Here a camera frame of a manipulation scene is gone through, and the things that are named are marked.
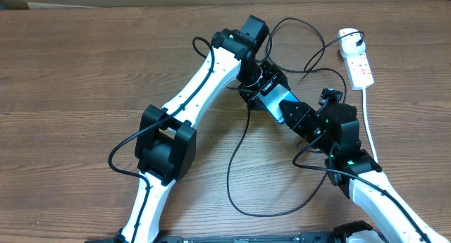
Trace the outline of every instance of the electrical socket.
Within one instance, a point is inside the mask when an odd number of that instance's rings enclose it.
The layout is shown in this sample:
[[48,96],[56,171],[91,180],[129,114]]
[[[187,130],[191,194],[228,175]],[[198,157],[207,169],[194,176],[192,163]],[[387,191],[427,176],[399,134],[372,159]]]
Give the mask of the electrical socket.
[[344,58],[347,74],[353,90],[361,90],[374,84],[366,53]]
[[[338,37],[347,35],[351,32],[358,32],[354,28],[343,28],[338,31]],[[361,39],[360,33],[348,35],[340,40],[340,53],[343,58],[352,56],[358,56],[365,52],[366,44],[363,42],[360,46],[357,46],[357,42]]]

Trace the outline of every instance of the black cable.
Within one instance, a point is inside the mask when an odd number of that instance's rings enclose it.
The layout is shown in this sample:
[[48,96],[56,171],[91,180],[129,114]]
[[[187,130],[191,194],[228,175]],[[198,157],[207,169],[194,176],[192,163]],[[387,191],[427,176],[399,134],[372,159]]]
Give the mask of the black cable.
[[[296,148],[302,149],[302,148],[299,147],[299,145],[300,145],[301,143],[303,143],[303,142],[306,142],[306,140],[301,140],[301,141],[299,141],[299,142],[296,144]],[[315,150],[308,150],[308,152],[313,153],[313,154],[322,154],[322,153],[323,153],[322,151],[315,151]]]
[[192,40],[192,48],[203,58],[206,58],[206,55],[204,55],[202,52],[199,51],[199,49],[197,49],[196,47],[196,41]]
[[[337,41],[341,40],[342,38],[344,38],[344,37],[346,37],[346,36],[350,36],[350,35],[353,35],[353,34],[356,34],[356,33],[361,33],[361,34],[365,35],[362,31],[350,32],[350,33],[348,33],[348,34],[346,34],[346,35],[343,35],[343,36],[341,36],[341,37],[338,37],[337,39],[334,39],[332,42],[329,42],[329,43],[328,43],[327,45],[325,45],[325,46],[323,45],[323,48],[322,48],[322,49],[319,49],[318,52],[316,52],[316,53],[310,58],[310,60],[307,62],[307,64],[306,64],[305,67],[304,67],[304,71],[306,71],[307,66],[310,64],[310,62],[313,61],[313,59],[319,54],[319,52],[321,52],[321,56],[322,56],[322,55],[324,54],[324,51],[326,50],[326,48],[327,48],[328,46],[330,46],[330,45],[336,43]],[[357,43],[363,42],[363,39],[364,39],[364,36],[362,36],[362,38],[361,38]],[[312,70],[313,70],[313,68],[316,66],[316,64],[318,64],[318,61],[315,62],[315,64],[310,68],[310,70],[307,70],[306,75],[307,75],[308,73],[311,73],[311,72],[312,72]]]
[[263,57],[263,59],[261,59],[261,60],[255,59],[255,62],[256,62],[256,63],[263,63],[263,62],[265,62],[266,60],[269,59],[269,54],[271,53],[271,50],[272,50],[272,48],[273,48],[273,35],[272,35],[272,33],[270,32],[270,33],[268,34],[268,36],[269,36],[269,38],[268,38],[268,43],[270,44],[269,51],[266,50],[266,55],[265,55],[265,57]]
[[304,206],[306,206],[310,200],[315,196],[315,194],[318,192],[319,188],[321,187],[321,185],[323,184],[324,180],[326,179],[327,173],[324,175],[323,179],[320,181],[318,187],[316,187],[316,189],[310,194],[309,198],[307,198],[306,201],[304,201],[304,203],[302,203],[301,205],[299,205],[298,207],[289,210],[289,211],[285,211],[285,212],[281,212],[281,213],[276,213],[276,214],[252,214],[252,213],[248,213],[245,211],[242,211],[240,208],[238,208],[235,203],[232,200],[232,197],[230,195],[230,187],[229,187],[229,178],[230,178],[230,167],[232,166],[232,161],[233,158],[235,157],[238,149],[241,146],[241,143],[243,142],[243,140],[245,139],[246,133],[247,133],[247,129],[249,128],[249,121],[251,118],[251,111],[250,109],[247,111],[247,122],[246,122],[246,128],[245,131],[242,134],[241,140],[238,142],[237,147],[235,148],[235,150],[233,151],[232,156],[230,157],[230,161],[228,163],[228,168],[227,168],[227,196],[228,196],[228,200],[230,201],[230,203],[232,204],[233,208],[235,208],[235,210],[237,210],[238,212],[240,212],[243,215],[246,216],[251,216],[251,217],[256,217],[256,218],[270,218],[270,217],[276,217],[276,216],[284,216],[284,215],[288,215],[290,213],[293,213],[295,211],[300,210],[301,208],[303,208]]
[[225,86],[225,88],[232,90],[232,91],[239,91],[239,92],[244,92],[244,93],[248,93],[248,94],[254,94],[256,92],[256,91],[251,91],[248,89],[240,89],[240,88],[228,87],[228,86]]
[[154,128],[160,127],[161,125],[163,125],[164,123],[166,123],[167,121],[169,121],[171,118],[173,118],[173,117],[174,117],[176,114],[178,114],[180,111],[182,111],[182,110],[186,107],[186,105],[188,105],[188,103],[191,101],[191,99],[194,98],[194,96],[196,96],[197,92],[199,92],[199,90],[205,85],[206,81],[209,79],[209,77],[210,77],[210,75],[211,75],[211,73],[213,72],[213,69],[214,69],[214,63],[215,63],[214,51],[213,51],[213,47],[210,45],[210,43],[209,43],[206,39],[201,38],[201,37],[195,37],[195,38],[192,40],[192,45],[194,46],[194,50],[196,50],[196,52],[197,52],[198,54],[203,55],[202,53],[200,53],[200,52],[196,49],[196,47],[195,47],[195,45],[194,45],[195,42],[196,42],[197,40],[203,41],[203,43],[205,43],[205,44],[208,46],[208,48],[209,48],[209,50],[210,50],[210,53],[211,53],[211,67],[210,67],[208,73],[206,74],[204,80],[202,80],[202,82],[201,82],[200,85],[196,88],[196,90],[193,91],[193,93],[185,100],[185,102],[183,102],[183,103],[179,106],[179,108],[177,108],[172,114],[170,114],[169,116],[166,116],[164,119],[162,119],[162,120],[160,120],[160,121],[158,121],[158,122],[156,122],[156,123],[150,125],[149,127],[144,128],[144,129],[142,129],[142,130],[136,132],[135,134],[133,134],[133,135],[127,137],[126,139],[124,139],[122,142],[120,142],[118,145],[116,145],[116,147],[114,147],[114,149],[111,151],[111,153],[110,153],[110,155],[109,155],[109,157],[108,157],[108,164],[109,164],[110,168],[111,168],[113,171],[115,171],[115,172],[117,172],[117,173],[122,173],[122,174],[124,174],[124,175],[129,175],[129,176],[133,176],[133,177],[138,177],[138,178],[140,178],[140,179],[142,179],[142,180],[144,180],[144,181],[146,182],[146,194],[145,194],[145,196],[144,196],[144,200],[143,200],[143,202],[142,202],[140,212],[138,213],[138,216],[137,216],[137,219],[136,219],[135,230],[133,231],[132,241],[131,241],[130,243],[133,243],[133,242],[135,241],[137,229],[138,229],[138,227],[140,226],[141,215],[142,215],[142,212],[143,212],[143,210],[144,210],[144,208],[145,208],[145,206],[146,206],[147,199],[149,198],[149,192],[150,192],[150,189],[152,188],[152,186],[150,185],[150,182],[148,181],[148,179],[147,179],[145,176],[140,175],[139,173],[133,173],[133,172],[129,172],[129,171],[126,171],[126,170],[121,170],[121,169],[115,167],[114,164],[113,164],[113,157],[114,157],[114,154],[115,154],[121,147],[123,147],[124,145],[126,145],[128,142],[132,141],[134,138],[136,138],[136,137],[142,135],[143,133],[145,133],[145,132],[147,132],[147,131],[149,131],[149,130],[153,130]]
[[[322,34],[321,34],[321,33],[320,33],[313,25],[310,25],[308,22],[305,22],[305,21],[300,20],[300,19],[298,19],[298,18],[284,18],[284,19],[282,19],[279,23],[277,23],[277,25],[273,28],[273,31],[271,32],[271,35],[272,35],[272,36],[274,36],[274,35],[276,34],[277,28],[278,28],[282,23],[284,23],[286,20],[294,20],[294,21],[301,22],[301,23],[303,23],[303,24],[309,26],[313,31],[315,31],[315,32],[317,33],[317,35],[318,35],[319,38],[321,39],[321,43],[322,43],[322,45],[323,45],[323,48],[320,50],[320,51],[322,51],[322,52],[321,52],[321,55],[318,57],[318,60],[316,60],[315,64],[314,64],[314,65],[309,69],[309,71],[308,71],[308,72],[316,72],[317,70],[313,70],[313,68],[315,68],[316,64],[318,64],[318,62],[321,60],[321,58],[323,58],[324,51],[325,51],[325,49],[326,49],[326,48],[325,48],[326,43],[324,42],[324,37],[323,37],[323,35],[322,35]],[[266,43],[266,49],[265,49],[265,51],[268,52],[268,43]],[[268,57],[268,60],[270,60],[270,61],[273,63],[273,65],[275,65],[275,66],[276,66],[277,68],[279,68],[280,70],[284,70],[284,71],[291,72],[291,73],[307,73],[306,69],[307,69],[308,64],[305,65],[304,70],[290,70],[290,69],[287,69],[287,68],[284,68],[284,67],[278,65],[278,64],[277,64],[270,56]]]
[[332,158],[333,158],[333,150],[335,149],[335,148],[337,148],[338,146],[340,146],[337,142],[334,142],[333,144],[332,144],[332,146],[330,147],[330,151],[329,151],[329,154],[328,154],[328,162],[329,162],[329,167],[331,168],[331,169],[334,169],[334,167],[335,166],[333,166],[333,162],[332,162]]

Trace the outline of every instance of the power cord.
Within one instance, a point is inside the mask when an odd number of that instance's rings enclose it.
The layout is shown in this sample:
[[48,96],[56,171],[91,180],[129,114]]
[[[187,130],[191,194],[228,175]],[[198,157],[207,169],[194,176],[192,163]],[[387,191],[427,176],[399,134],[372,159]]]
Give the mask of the power cord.
[[118,145],[116,145],[116,147],[114,147],[114,149],[111,151],[111,153],[110,153],[110,155],[109,155],[109,157],[108,157],[108,164],[109,164],[110,168],[111,168],[113,171],[115,171],[115,172],[117,172],[117,173],[124,174],[124,175],[129,175],[129,176],[133,176],[133,177],[138,177],[138,178],[140,178],[140,179],[142,179],[142,180],[144,180],[144,181],[146,182],[146,194],[145,194],[145,196],[144,196],[144,200],[143,200],[143,202],[142,202],[140,212],[138,213],[138,216],[137,216],[137,219],[136,219],[135,229],[134,229],[134,231],[133,231],[132,241],[131,241],[130,243],[134,243],[134,241],[135,241],[137,229],[138,229],[138,227],[140,226],[141,215],[142,215],[142,212],[144,211],[144,208],[145,208],[145,206],[146,206],[147,199],[149,198],[149,193],[150,193],[150,189],[152,188],[152,186],[150,185],[150,182],[148,181],[148,179],[147,179],[145,176],[140,175],[139,173],[133,173],[133,172],[129,172],[129,171],[122,170],[122,169],[119,169],[119,168],[115,167],[114,164],[113,164],[113,157],[114,157],[114,154],[115,154],[121,147],[123,147],[124,145],[126,145],[128,142],[132,141],[134,138],[139,137],[140,135],[142,135],[143,133],[145,133],[145,132],[147,132],[147,131],[149,131],[149,130],[153,130],[154,128],[160,127],[160,126],[163,125],[164,123],[168,122],[168,121],[169,121],[171,118],[173,118],[175,115],[177,115],[180,111],[182,111],[182,110],[186,107],[186,105],[188,105],[188,103],[191,101],[191,99],[194,98],[194,96],[196,96],[196,94],[199,92],[199,90],[205,85],[206,81],[209,79],[209,77],[210,77],[210,75],[211,75],[211,73],[213,72],[213,69],[214,69],[214,63],[215,63],[214,51],[213,51],[213,47],[210,45],[210,43],[209,43],[206,39],[204,39],[204,38],[202,38],[202,37],[195,37],[195,38],[192,40],[192,45],[193,45],[193,47],[194,47],[194,50],[195,50],[198,54],[203,55],[200,51],[197,50],[197,48],[196,48],[196,46],[195,46],[195,43],[196,43],[197,40],[200,40],[200,41],[202,41],[203,43],[205,43],[205,44],[208,46],[208,48],[209,48],[209,50],[210,50],[210,53],[211,53],[211,67],[210,67],[208,73],[206,74],[204,80],[202,80],[202,82],[201,82],[200,85],[196,88],[196,90],[193,91],[193,93],[185,100],[185,102],[183,102],[183,103],[180,105],[179,108],[177,108],[177,110],[175,110],[175,111],[174,111],[172,114],[170,114],[169,116],[166,116],[164,119],[159,120],[158,122],[156,122],[156,123],[150,125],[149,127],[146,127],[146,128],[144,128],[144,129],[142,129],[142,130],[136,132],[135,134],[133,134],[133,135],[127,137],[126,139],[124,139],[122,142],[120,142]]
[[[249,121],[251,118],[251,111],[250,109],[247,110],[247,122],[246,122],[246,127],[245,127],[245,131],[242,134],[242,137],[240,139],[240,141],[238,142],[238,145],[236,146],[235,150],[233,151],[232,156],[230,157],[230,161],[228,163],[228,168],[227,168],[227,180],[226,180],[226,184],[227,184],[227,196],[228,196],[228,200],[230,201],[230,203],[232,204],[233,208],[235,208],[235,210],[237,210],[238,212],[240,212],[243,215],[246,216],[251,216],[251,217],[256,217],[256,218],[271,218],[271,217],[276,217],[276,216],[284,216],[284,215],[288,215],[290,213],[293,213],[295,211],[300,210],[301,208],[303,208],[304,206],[306,206],[310,200],[315,196],[315,194],[318,192],[319,188],[321,187],[321,185],[323,184],[324,180],[326,179],[327,173],[323,176],[323,179],[320,181],[318,187],[316,187],[316,189],[310,194],[309,198],[307,198],[307,200],[305,200],[301,205],[299,205],[298,207],[289,210],[289,211],[285,211],[285,212],[281,212],[281,213],[276,213],[276,214],[252,214],[252,213],[248,213],[245,212],[243,210],[241,210],[240,208],[238,208],[235,203],[232,200],[232,197],[230,195],[230,186],[229,186],[229,179],[230,179],[230,167],[232,166],[232,161],[233,158],[235,158],[235,155],[238,151],[238,149],[241,146],[241,143],[243,142],[243,140],[245,139],[246,133],[247,133],[247,129],[249,127]],[[304,153],[308,148],[310,148],[311,145],[307,145],[305,148],[303,148],[302,153]]]
[[376,148],[373,143],[373,137],[371,136],[371,131],[369,129],[368,116],[366,114],[366,89],[365,89],[365,87],[362,88],[362,101],[363,101],[362,108],[363,108],[363,112],[364,112],[365,129],[366,129],[366,134],[368,135],[369,146],[371,147],[371,151],[373,152],[374,161],[376,163],[378,163],[378,156],[376,154]]

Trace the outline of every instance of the wood grain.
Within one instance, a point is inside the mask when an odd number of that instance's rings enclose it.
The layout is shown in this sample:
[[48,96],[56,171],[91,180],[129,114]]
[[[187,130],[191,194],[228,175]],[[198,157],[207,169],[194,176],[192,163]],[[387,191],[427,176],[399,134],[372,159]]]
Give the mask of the wood grain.
[[[450,2],[0,12],[0,242],[82,242],[123,227],[137,180],[109,169],[110,150],[136,131],[149,104],[162,106],[197,71],[202,58],[192,50],[194,36],[209,39],[225,27],[240,28],[250,14],[269,27],[284,17],[302,18],[326,41],[343,27],[365,31],[376,80],[368,111],[381,165],[407,203],[451,238],[449,13]],[[272,57],[303,68],[319,45],[311,30],[288,23],[274,37]],[[337,45],[319,66],[345,74]],[[342,89],[332,73],[302,82],[296,74],[288,78],[311,105],[323,87]],[[361,93],[348,90],[347,102],[361,112]],[[371,222],[328,180],[294,214],[249,218],[236,212],[227,200],[226,170],[245,108],[238,94],[225,90],[206,113],[197,157],[171,192],[162,230],[184,237],[269,235]],[[323,174],[290,165],[298,140],[267,113],[252,113],[231,173],[239,207],[280,212],[310,195]],[[115,163],[135,170],[133,149],[119,151]],[[321,166],[323,156],[301,160]]]

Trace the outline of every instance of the plug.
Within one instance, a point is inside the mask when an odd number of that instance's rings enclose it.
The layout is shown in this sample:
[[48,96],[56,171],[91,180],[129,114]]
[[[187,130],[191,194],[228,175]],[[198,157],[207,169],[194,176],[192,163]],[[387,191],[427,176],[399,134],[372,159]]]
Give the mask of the plug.
[[[338,31],[338,37],[347,35],[351,32],[358,32],[354,28],[343,28]],[[358,56],[365,52],[366,45],[360,33],[348,35],[340,40],[340,53],[343,58]]]

